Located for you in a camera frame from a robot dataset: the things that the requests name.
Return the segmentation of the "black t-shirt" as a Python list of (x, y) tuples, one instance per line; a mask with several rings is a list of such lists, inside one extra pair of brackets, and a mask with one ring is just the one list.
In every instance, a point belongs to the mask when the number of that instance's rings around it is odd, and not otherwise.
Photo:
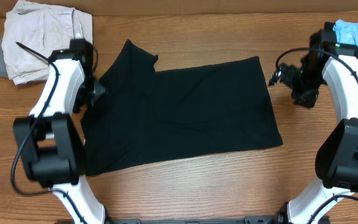
[(127, 41), (81, 120), (86, 174), (281, 146), (258, 57), (156, 71), (158, 57)]

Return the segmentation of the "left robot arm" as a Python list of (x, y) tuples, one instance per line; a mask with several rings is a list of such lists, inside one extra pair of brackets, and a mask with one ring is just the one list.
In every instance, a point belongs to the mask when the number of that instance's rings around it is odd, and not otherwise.
[(18, 146), (10, 182), (20, 195), (54, 194), (72, 223), (110, 223), (87, 179), (84, 141), (72, 120), (83, 105), (93, 105), (106, 93), (94, 77), (98, 51), (85, 39), (72, 39), (68, 48), (49, 57), (22, 43), (18, 46), (44, 60), (49, 75), (43, 92), (26, 117), (14, 120)]

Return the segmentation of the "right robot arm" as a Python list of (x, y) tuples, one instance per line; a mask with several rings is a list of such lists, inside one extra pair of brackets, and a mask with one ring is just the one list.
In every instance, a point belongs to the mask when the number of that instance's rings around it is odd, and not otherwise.
[(299, 196), (284, 203), (269, 223), (329, 223), (326, 213), (358, 192), (358, 46), (337, 41), (332, 27), (312, 34), (301, 67), (276, 62), (269, 84), (291, 89), (296, 105), (312, 108), (327, 85), (337, 126), (319, 148), (316, 177)]

